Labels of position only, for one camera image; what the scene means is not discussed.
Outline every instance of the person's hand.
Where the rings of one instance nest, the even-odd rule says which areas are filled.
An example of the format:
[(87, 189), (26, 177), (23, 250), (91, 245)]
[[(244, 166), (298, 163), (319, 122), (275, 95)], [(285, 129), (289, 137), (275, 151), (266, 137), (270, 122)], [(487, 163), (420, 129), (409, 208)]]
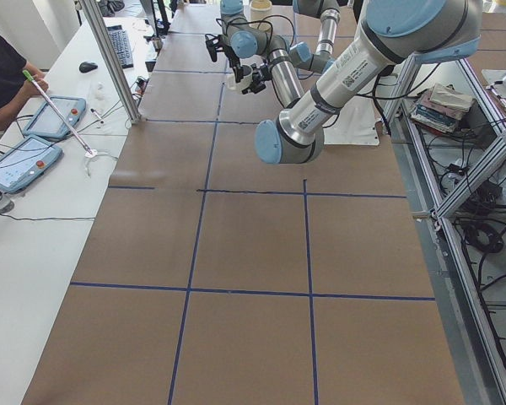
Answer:
[(34, 76), (34, 80), (43, 89), (43, 91), (47, 92), (47, 90), (49, 89), (49, 84), (45, 80), (43, 80), (44, 77), (45, 77), (44, 73), (43, 73), (43, 76), (41, 76), (41, 77), (36, 74)]
[[(38, 85), (43, 89), (43, 91), (46, 92), (49, 89), (49, 84), (42, 78), (39, 78), (37, 75), (34, 76), (34, 81), (38, 83)], [(40, 95), (38, 89), (29, 80), (24, 81), (21, 91), (25, 93), (28, 97)]]

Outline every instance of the computer mouse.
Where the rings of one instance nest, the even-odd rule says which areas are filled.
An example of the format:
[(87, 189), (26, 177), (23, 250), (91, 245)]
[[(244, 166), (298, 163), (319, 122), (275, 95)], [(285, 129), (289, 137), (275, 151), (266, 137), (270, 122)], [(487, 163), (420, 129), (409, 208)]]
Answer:
[(82, 62), (80, 65), (78, 65), (78, 70), (80, 73), (88, 73), (97, 68), (98, 65), (95, 62)]

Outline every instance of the cup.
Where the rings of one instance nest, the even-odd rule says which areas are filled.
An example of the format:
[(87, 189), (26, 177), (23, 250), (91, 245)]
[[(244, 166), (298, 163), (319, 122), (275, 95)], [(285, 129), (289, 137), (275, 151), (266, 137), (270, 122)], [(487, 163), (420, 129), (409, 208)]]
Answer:
[[(250, 21), (260, 21), (272, 13), (272, 2), (270, 0), (252, 0), (250, 3)], [(272, 27), (268, 23), (252, 24), (253, 28), (268, 31)]]

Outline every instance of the tablet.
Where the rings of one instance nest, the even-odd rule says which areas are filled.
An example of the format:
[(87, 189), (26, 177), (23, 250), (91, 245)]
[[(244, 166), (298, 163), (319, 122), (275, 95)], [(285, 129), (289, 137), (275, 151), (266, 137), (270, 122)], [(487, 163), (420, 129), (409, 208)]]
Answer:
[[(72, 127), (77, 125), (86, 111), (85, 99), (53, 96), (51, 100)], [(69, 134), (69, 129), (45, 101), (24, 127), (22, 133), (25, 137), (36, 135), (39, 138), (60, 141)]]
[(0, 191), (20, 192), (61, 156), (62, 150), (54, 143), (27, 137), (0, 158)]

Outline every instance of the blue joint cap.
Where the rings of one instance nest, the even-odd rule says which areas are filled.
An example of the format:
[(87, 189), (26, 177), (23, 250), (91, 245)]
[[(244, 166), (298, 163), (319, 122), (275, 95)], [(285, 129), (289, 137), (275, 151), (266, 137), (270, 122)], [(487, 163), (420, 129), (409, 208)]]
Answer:
[(478, 50), (479, 43), (480, 38), (478, 37), (463, 44), (438, 49), (437, 51), (418, 53), (415, 60), (417, 63), (420, 63), (422, 65), (426, 65), (428, 63), (457, 61), (474, 54), (474, 52)]
[(410, 35), (429, 24), (447, 0), (382, 0), (369, 3), (366, 21), (381, 36), (396, 38)]
[(219, 5), (221, 15), (235, 15), (244, 11), (244, 3), (242, 0), (222, 0)]
[(322, 69), (322, 74), (324, 74), (324, 72), (326, 70), (328, 70), (331, 67), (331, 65), (334, 64), (335, 61), (336, 60), (333, 57), (331, 57), (330, 59), (328, 59), (328, 62), (326, 62), (326, 65), (324, 65), (324, 69)]
[(281, 162), (283, 146), (274, 121), (263, 121), (255, 130), (255, 151), (257, 156), (270, 165)]
[(305, 42), (300, 42), (293, 46), (293, 49), (296, 50), (296, 54), (299, 56), (300, 61), (307, 62), (313, 55), (311, 55), (311, 50)]
[(256, 38), (249, 31), (238, 31), (230, 38), (230, 45), (240, 59), (246, 59), (256, 54), (258, 47)]

